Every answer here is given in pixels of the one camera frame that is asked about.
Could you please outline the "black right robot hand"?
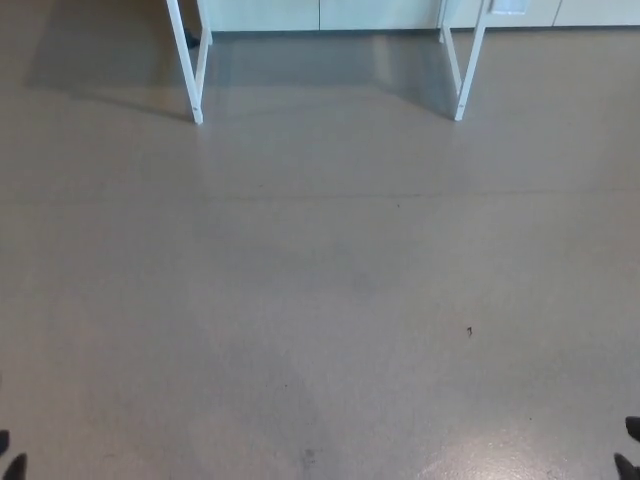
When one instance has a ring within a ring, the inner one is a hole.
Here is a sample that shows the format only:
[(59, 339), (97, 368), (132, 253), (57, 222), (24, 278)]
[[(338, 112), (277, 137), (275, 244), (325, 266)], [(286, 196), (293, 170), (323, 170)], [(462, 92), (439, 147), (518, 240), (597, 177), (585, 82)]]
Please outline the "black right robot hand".
[[(628, 416), (625, 418), (627, 434), (636, 442), (640, 441), (640, 418)], [(639, 480), (639, 466), (633, 464), (621, 453), (614, 454), (614, 463), (620, 480)]]

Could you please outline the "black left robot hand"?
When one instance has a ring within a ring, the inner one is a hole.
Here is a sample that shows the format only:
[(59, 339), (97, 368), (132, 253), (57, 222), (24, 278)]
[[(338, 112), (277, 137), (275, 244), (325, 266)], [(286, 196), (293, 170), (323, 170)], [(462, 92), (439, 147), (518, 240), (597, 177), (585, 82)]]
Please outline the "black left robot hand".
[[(9, 451), (10, 432), (8, 430), (0, 431), (0, 455), (3, 456)], [(1, 475), (2, 480), (25, 480), (28, 466), (28, 455), (23, 452), (15, 456), (8, 464), (4, 473)]]

